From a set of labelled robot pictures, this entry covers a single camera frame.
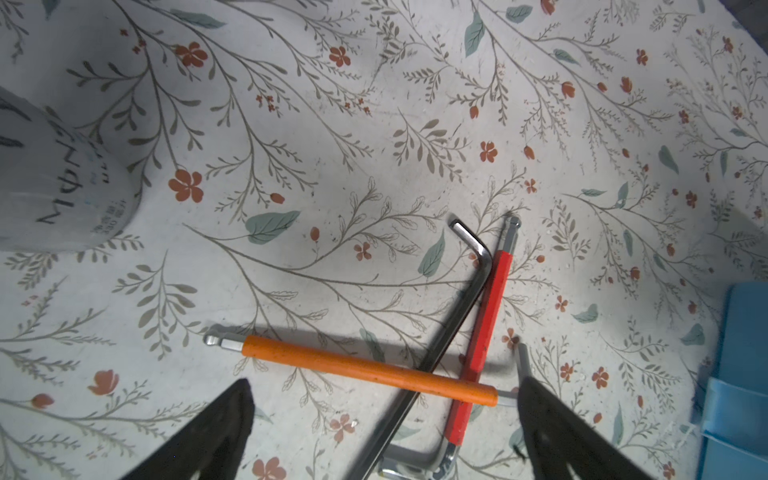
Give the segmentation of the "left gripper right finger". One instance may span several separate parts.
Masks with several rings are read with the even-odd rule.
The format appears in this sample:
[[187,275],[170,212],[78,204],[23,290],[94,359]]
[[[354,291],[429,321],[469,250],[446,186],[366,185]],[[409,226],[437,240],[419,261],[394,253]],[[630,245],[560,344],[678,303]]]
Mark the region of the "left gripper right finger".
[[532,377],[520,385],[518,412],[536,479],[649,477]]

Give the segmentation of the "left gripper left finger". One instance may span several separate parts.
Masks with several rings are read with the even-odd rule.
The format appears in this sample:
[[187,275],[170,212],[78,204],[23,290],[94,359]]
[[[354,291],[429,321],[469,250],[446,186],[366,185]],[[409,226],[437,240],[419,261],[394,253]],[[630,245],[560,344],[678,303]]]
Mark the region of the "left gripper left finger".
[[125,477],[233,479],[254,417],[251,385],[239,379]]

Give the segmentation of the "red pencil tool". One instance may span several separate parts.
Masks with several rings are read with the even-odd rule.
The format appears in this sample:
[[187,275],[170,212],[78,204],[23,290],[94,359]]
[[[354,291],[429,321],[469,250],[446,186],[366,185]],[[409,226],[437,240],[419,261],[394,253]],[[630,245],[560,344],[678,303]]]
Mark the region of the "red pencil tool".
[[[496,319],[503,302],[520,227],[521,221],[518,217],[512,214],[504,217],[501,238],[494,255],[490,284],[484,293],[461,371],[463,380],[473,382],[480,380]],[[385,451],[379,463],[379,475],[386,479],[446,479],[456,463],[470,423],[472,409],[473,406],[467,402],[452,403],[442,442],[433,458],[426,461],[408,460],[406,458],[410,453],[408,450],[392,446]]]

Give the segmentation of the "orange pen tool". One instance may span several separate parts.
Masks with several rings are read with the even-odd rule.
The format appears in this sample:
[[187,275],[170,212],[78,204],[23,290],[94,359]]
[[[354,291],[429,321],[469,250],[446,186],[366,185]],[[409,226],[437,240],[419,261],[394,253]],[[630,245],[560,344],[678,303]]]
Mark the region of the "orange pen tool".
[[490,385],[469,380],[444,377],[258,336],[209,332],[203,336],[203,342],[207,346],[233,351],[248,358],[488,407],[512,407],[517,403],[520,391],[518,387],[511,391],[499,391]]

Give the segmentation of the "black thin rod tool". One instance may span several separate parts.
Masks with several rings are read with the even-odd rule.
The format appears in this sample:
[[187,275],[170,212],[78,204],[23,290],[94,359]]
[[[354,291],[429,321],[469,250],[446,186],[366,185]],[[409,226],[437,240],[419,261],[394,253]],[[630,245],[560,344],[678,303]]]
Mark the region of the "black thin rod tool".
[[[449,227],[473,253],[479,256],[480,266],[470,279],[469,286],[460,294],[440,333],[430,343],[424,359],[417,367],[419,371],[426,373],[433,373],[437,368],[480,297],[492,271],[492,254],[482,240],[458,217],[451,219]],[[378,461],[383,457],[385,449],[393,440],[395,433],[410,413],[418,396],[418,392],[409,390],[401,390],[398,393],[384,418],[376,425],[373,436],[366,443],[362,454],[346,474],[346,479],[368,478]]]

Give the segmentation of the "blue plastic tool box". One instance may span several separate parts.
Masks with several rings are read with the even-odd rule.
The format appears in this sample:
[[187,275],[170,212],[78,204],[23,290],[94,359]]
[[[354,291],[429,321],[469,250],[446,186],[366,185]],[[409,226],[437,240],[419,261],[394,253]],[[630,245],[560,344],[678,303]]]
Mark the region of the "blue plastic tool box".
[[700,420],[698,479],[767,477],[767,284],[729,288]]

